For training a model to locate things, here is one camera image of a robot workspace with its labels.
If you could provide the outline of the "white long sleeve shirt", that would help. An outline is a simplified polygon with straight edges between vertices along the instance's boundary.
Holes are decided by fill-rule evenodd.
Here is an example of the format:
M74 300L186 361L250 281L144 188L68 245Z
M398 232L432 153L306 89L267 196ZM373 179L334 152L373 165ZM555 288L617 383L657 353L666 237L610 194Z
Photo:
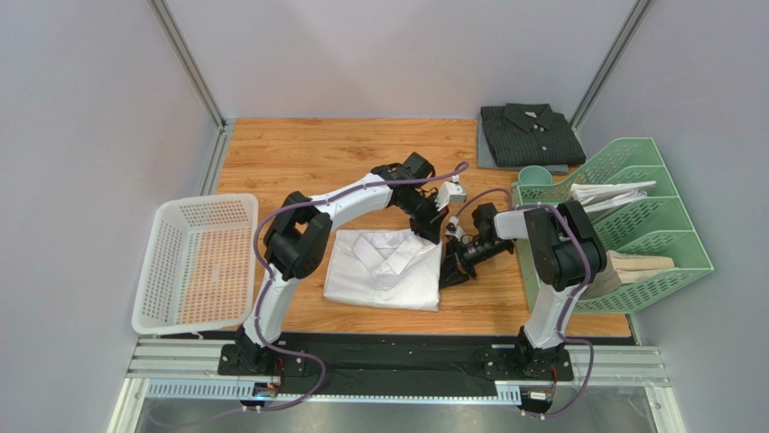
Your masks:
M436 312L442 243L408 229L338 230L324 281L329 301Z

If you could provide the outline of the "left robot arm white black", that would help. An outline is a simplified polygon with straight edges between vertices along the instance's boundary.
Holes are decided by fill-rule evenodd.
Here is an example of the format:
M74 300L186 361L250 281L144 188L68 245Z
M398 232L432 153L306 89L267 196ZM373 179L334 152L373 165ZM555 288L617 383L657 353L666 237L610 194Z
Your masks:
M259 223L253 248L264 267L257 302L236 332L235 347L250 364L258 364L282 333L282 325L300 282L320 266L330 235L340 226L370 212L401 209L411 231L432 244L448 214L435 192L423 191L440 180L433 165L414 152L402 163L373 168L360 180L330 193L306 196L295 191Z

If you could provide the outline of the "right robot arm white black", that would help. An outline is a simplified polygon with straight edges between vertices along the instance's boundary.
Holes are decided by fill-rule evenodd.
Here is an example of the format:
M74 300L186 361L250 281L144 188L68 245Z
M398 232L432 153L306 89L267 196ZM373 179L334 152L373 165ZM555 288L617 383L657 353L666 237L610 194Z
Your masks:
M579 296L607 266L607 252L583 206L575 201L499 211L491 203L472 214L477 235L463 240L451 224L440 267L440 288L477 277L476 267L518 241L528 243L540 286L532 315L521 328L517 360L523 368L553 364L567 341L564 332Z

